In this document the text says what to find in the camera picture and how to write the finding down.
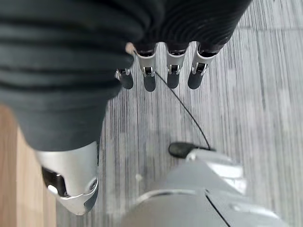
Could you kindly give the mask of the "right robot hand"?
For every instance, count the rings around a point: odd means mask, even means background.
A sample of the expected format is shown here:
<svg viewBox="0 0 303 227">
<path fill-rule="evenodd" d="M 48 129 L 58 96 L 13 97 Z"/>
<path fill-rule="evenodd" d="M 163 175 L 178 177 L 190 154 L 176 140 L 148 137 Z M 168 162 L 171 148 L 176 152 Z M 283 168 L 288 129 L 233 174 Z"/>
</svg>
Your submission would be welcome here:
<svg viewBox="0 0 303 227">
<path fill-rule="evenodd" d="M 144 87 L 155 89 L 155 54 L 166 45 L 176 88 L 195 41 L 188 86 L 231 38 L 248 0 L 3 0 L 0 100 L 14 113 L 44 183 L 70 212 L 98 197 L 99 139 L 107 103 L 131 88 L 138 57 Z"/>
</svg>

